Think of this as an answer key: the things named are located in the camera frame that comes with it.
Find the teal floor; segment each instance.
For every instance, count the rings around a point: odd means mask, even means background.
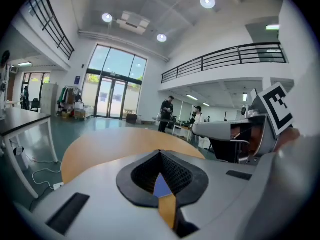
[[[62,161],[65,151],[70,144],[83,134],[107,128],[120,127],[137,127],[148,128],[155,131],[158,130],[156,125],[129,124],[125,121],[104,118],[89,118],[87,121],[79,121],[73,119],[63,120],[61,117],[53,117],[51,119],[51,126],[55,152],[59,161]],[[166,132],[171,134],[172,130],[167,129]],[[46,124],[32,128],[31,130],[21,134],[19,138],[21,145],[25,148],[24,152],[30,159],[34,158],[37,161],[52,161],[51,151],[48,145],[48,127]],[[12,145],[16,145],[15,139],[12,139]],[[215,155],[207,150],[199,148],[199,151],[206,159],[216,159]],[[29,169],[24,172],[24,175],[38,195],[44,193],[41,198],[34,200],[18,178],[8,156],[5,155],[0,157],[0,174],[8,197],[13,201],[22,204],[27,209],[32,205],[32,211],[37,206],[37,203],[51,192],[51,190],[47,188],[48,184],[37,185],[32,179],[32,173],[43,168],[49,168],[52,171],[59,171],[60,164],[36,163],[29,161]],[[41,171],[35,174],[34,179],[38,183],[48,181],[51,186],[62,182],[60,173],[51,173],[47,171]]]

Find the power strip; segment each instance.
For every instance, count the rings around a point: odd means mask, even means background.
[[[64,185],[63,182],[57,183],[53,185],[53,189],[56,191],[57,189],[59,189],[60,187],[62,187]]]

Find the man in black clothing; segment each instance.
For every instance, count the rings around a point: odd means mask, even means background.
[[[171,119],[171,115],[174,112],[174,105],[172,104],[172,101],[175,98],[172,96],[169,96],[168,99],[166,99],[162,105],[161,105],[161,120],[167,120],[167,121],[161,121],[159,125],[159,132],[165,133],[166,127],[168,125],[168,121]]]

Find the table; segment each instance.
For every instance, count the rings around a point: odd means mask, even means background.
[[[188,136],[187,136],[187,138],[186,138],[186,141],[189,142],[189,141],[190,141],[190,138],[191,138],[191,132],[192,132],[192,130],[189,129],[188,127],[186,127],[186,126],[174,125],[173,131],[172,131],[172,135],[174,135],[176,128],[179,128],[179,129],[183,129],[183,130],[188,131]]]
[[[156,117],[152,117],[153,120],[159,121],[159,122],[167,122],[167,123],[174,123],[174,121],[167,120],[167,119],[158,119]]]
[[[28,110],[23,110],[16,107],[7,108],[5,111],[5,119],[0,121],[0,136],[4,138],[4,143],[8,151],[10,162],[18,174],[18,177],[22,181],[23,185],[30,192],[30,194],[34,198],[38,198],[38,194],[32,188],[23,172],[21,171],[16,157],[14,155],[13,149],[10,144],[10,139],[16,137],[18,145],[21,147],[21,143],[19,140],[19,134],[30,130],[33,127],[40,126],[42,124],[47,123],[49,129],[49,145],[51,148],[51,154],[53,156],[53,160],[57,163],[58,158],[56,155],[55,146],[52,139],[51,133],[51,115],[42,114],[37,112],[32,112]]]
[[[154,150],[169,150],[204,159],[189,143],[163,132],[141,128],[109,128],[82,135],[64,153],[61,166],[64,184],[87,169]],[[171,194],[159,199],[159,213],[173,227],[176,197]]]
[[[18,107],[20,105],[20,101],[6,101],[6,108],[13,108],[13,107]]]

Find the balcony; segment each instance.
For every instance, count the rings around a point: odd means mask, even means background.
[[[42,31],[50,35],[57,48],[70,60],[75,49],[60,26],[50,0],[28,0],[27,6],[29,13],[39,20]]]
[[[252,63],[287,63],[281,43],[251,43],[214,51],[163,73],[161,83],[202,71]]]

